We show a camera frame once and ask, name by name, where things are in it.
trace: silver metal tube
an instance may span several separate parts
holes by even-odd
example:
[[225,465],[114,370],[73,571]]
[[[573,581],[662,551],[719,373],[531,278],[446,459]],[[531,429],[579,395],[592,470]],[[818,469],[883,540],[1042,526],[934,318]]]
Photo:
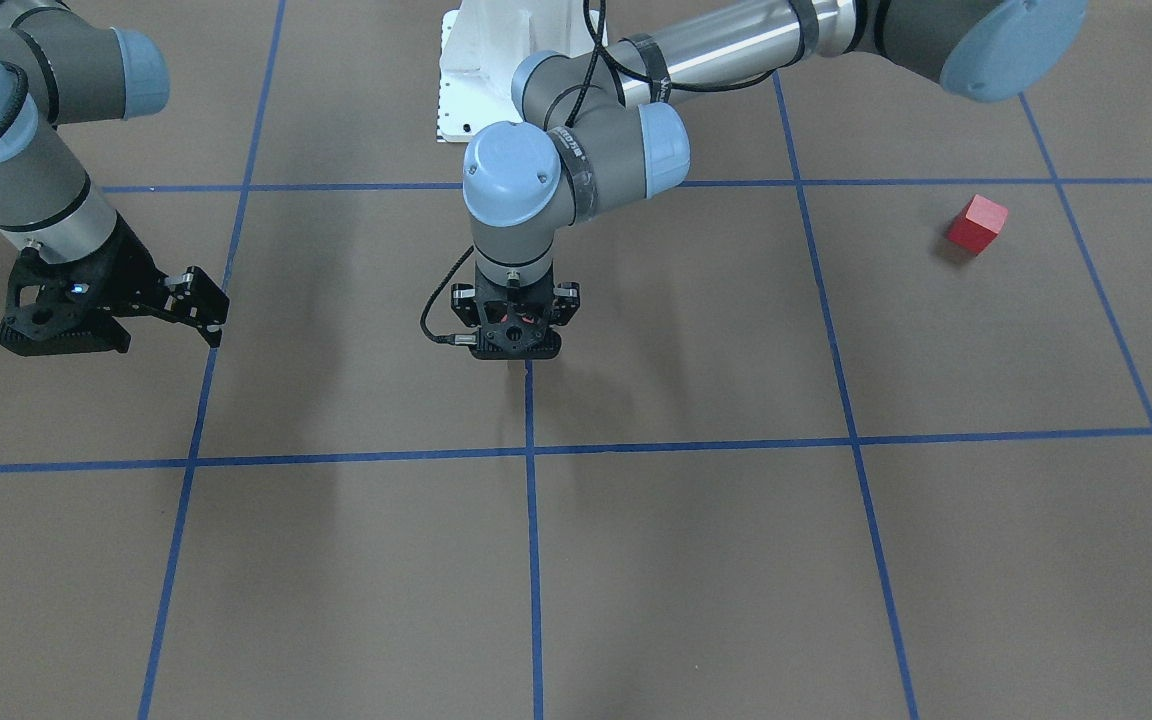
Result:
[[[841,55],[855,33],[854,0],[813,0],[813,9],[819,26],[814,51]],[[799,54],[801,37],[803,23],[787,0],[741,0],[652,33],[669,78],[682,85],[727,85],[783,67]],[[645,74],[639,51],[629,41],[619,41],[608,51],[621,65]],[[812,54],[809,47],[803,58]],[[646,83],[626,76],[621,81],[627,106],[652,100]],[[696,96],[673,91],[669,101],[677,104]]]

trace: red cube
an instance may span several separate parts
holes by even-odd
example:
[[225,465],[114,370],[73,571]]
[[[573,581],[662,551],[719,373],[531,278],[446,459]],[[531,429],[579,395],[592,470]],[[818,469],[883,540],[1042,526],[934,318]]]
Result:
[[1007,222],[1007,209],[990,200],[988,197],[976,195],[972,202],[954,218],[950,232],[946,237],[954,245],[963,247],[975,253],[986,249],[998,233],[1002,232],[1002,223]]

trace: grid floor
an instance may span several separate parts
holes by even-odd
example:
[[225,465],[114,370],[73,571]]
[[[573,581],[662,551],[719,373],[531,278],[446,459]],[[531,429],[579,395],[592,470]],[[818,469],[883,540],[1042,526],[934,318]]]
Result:
[[174,97],[63,136],[234,308],[0,350],[0,717],[1152,717],[1152,0],[999,105],[846,56],[682,106],[536,364],[415,327],[448,3],[76,9]]

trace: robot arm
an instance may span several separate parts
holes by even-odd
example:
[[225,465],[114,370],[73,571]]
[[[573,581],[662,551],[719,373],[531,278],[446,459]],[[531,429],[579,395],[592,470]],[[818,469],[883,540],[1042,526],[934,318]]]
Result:
[[[150,38],[89,26],[55,0],[0,0],[0,233],[18,250],[0,323],[17,355],[127,351],[115,316],[153,314],[220,343],[229,301],[206,273],[168,278],[55,126],[139,118],[168,100]],[[36,300],[22,304],[28,290]]]
[[852,50],[953,94],[1003,100],[1069,50],[1085,8],[1087,0],[741,0],[604,48],[586,1],[598,61],[522,61],[513,101],[524,123],[485,128],[467,147],[475,285],[453,286],[452,309],[473,332],[434,340],[479,359],[556,356],[553,327],[579,309],[579,287],[553,283],[554,233],[684,181],[690,143],[673,104]]

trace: red block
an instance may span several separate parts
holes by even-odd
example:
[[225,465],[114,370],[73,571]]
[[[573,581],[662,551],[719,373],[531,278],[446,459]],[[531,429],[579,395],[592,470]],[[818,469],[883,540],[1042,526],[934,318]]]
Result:
[[990,200],[983,195],[975,195],[972,202],[954,218],[947,238],[954,245],[963,247],[975,253],[986,249],[998,233],[1002,232],[1002,223],[1007,222],[1007,209]]

